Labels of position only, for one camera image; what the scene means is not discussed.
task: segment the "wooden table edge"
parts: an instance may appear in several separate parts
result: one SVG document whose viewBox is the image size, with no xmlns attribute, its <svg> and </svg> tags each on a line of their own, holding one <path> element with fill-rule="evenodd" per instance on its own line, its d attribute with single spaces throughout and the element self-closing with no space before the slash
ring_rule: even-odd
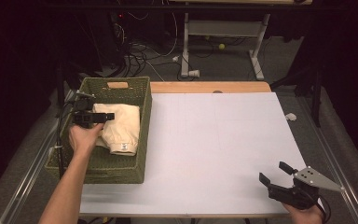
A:
<svg viewBox="0 0 358 224">
<path fill-rule="evenodd" d="M 152 93 L 271 92 L 263 81 L 150 82 Z"/>
</svg>

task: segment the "gray carpet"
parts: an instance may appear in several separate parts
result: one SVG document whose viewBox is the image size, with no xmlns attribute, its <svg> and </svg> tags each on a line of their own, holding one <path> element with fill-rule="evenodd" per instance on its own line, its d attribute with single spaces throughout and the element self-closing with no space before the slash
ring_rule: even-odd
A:
<svg viewBox="0 0 358 224">
<path fill-rule="evenodd" d="M 190 65 L 200 70 L 200 78 L 194 81 L 236 81 L 255 80 L 246 50 L 254 44 L 254 40 L 245 40 L 238 46 L 229 45 L 232 39 L 214 39 L 218 43 L 226 43 L 224 50 L 214 49 L 211 56 L 200 58 L 211 53 L 211 47 L 199 40 L 190 46 Z M 292 63 L 301 40 L 283 43 L 282 38 L 273 37 L 263 42 L 259 60 L 263 65 L 266 81 L 271 83 L 284 77 Z M 180 55 L 180 46 L 169 57 L 149 61 L 152 64 L 170 63 L 172 57 Z M 169 51 L 169 47 L 156 50 Z M 148 50 L 147 55 L 155 54 Z M 158 75 L 165 81 L 177 81 L 179 71 L 177 64 L 156 65 Z M 138 76 L 150 76 L 153 81 L 160 81 L 160 77 L 150 65 Z M 294 113 L 297 121 L 288 121 L 296 139 L 299 150 L 307 165 L 322 174 L 344 185 L 347 194 L 321 190 L 322 195 L 329 202 L 332 216 L 329 223 L 358 223 L 358 152 L 353 142 L 345 132 L 341 121 L 337 117 L 328 95 L 323 91 L 320 110 L 321 128 L 316 128 L 310 119 L 310 98 L 295 97 L 294 87 L 281 87 L 276 90 L 284 113 Z M 0 179 L 0 217 L 7 210 L 16 188 L 27 174 L 32 161 L 44 145 L 44 141 L 56 123 L 58 107 L 55 93 L 50 97 L 52 106 L 41 116 L 22 141 L 17 153 L 11 160 L 4 175 Z M 13 223 L 36 223 L 57 180 L 53 179 L 44 169 L 29 189 L 29 195 L 24 202 L 14 204 L 20 211 L 12 220 Z M 265 223 L 264 219 L 251 219 L 251 223 Z M 268 223 L 290 223 L 287 218 L 269 219 Z"/>
</svg>

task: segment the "green plastic basket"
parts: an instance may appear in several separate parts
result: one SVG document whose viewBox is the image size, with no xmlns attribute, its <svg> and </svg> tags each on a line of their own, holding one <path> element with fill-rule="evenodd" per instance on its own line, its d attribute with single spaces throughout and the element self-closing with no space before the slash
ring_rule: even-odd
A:
<svg viewBox="0 0 358 224">
<path fill-rule="evenodd" d="M 128 85 L 127 88 L 111 88 L 116 84 Z M 135 156 L 120 156 L 109 153 L 109 149 L 95 147 L 89 159 L 85 184 L 141 184 L 145 179 L 145 162 L 147 151 L 147 136 L 149 131 L 152 95 L 149 77 L 129 78 L 100 78 L 86 77 L 80 90 L 94 94 L 98 104 L 126 104 L 138 105 L 141 109 L 141 131 L 139 133 L 138 148 Z M 73 157 L 73 150 L 69 144 L 68 127 L 72 117 L 64 123 L 62 138 L 62 154 L 64 168 L 68 167 Z M 46 170 L 59 178 L 58 152 L 56 149 L 48 156 Z"/>
</svg>

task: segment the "human hand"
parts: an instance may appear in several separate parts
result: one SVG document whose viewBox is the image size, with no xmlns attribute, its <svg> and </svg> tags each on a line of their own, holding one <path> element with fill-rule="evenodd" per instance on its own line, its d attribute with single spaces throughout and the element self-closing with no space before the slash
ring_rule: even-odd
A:
<svg viewBox="0 0 358 224">
<path fill-rule="evenodd" d="M 285 203 L 282 203 L 282 205 L 289 211 L 294 224 L 322 224 L 324 215 L 316 205 L 305 210 L 298 210 Z"/>
<path fill-rule="evenodd" d="M 91 129 L 84 129 L 80 126 L 73 126 L 69 130 L 69 142 L 74 150 L 74 156 L 80 155 L 90 157 L 91 151 L 95 147 L 99 131 L 104 124 L 99 123 Z"/>
</svg>

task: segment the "dark background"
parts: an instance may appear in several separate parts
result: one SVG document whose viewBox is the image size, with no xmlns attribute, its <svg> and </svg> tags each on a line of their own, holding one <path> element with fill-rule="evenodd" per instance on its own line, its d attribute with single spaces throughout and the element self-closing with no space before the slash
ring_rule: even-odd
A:
<svg viewBox="0 0 358 224">
<path fill-rule="evenodd" d="M 117 46 L 111 41 L 106 18 L 107 14 L 96 12 L 50 13 L 31 0 L 0 0 L 0 176 L 30 127 L 50 106 L 48 97 L 56 86 L 59 62 L 81 67 L 64 67 L 75 87 L 79 81 L 73 77 L 79 70 L 97 71 L 117 61 Z M 183 15 L 177 21 L 180 34 Z M 167 33 L 174 35 L 169 14 L 153 13 L 148 21 L 126 22 L 131 24 L 133 37 L 142 34 L 158 44 L 164 43 Z M 270 35 L 282 35 L 286 41 L 305 36 L 289 75 L 311 60 L 321 60 L 323 84 L 358 148 L 358 4 L 343 15 L 272 14 L 266 37 Z"/>
</svg>

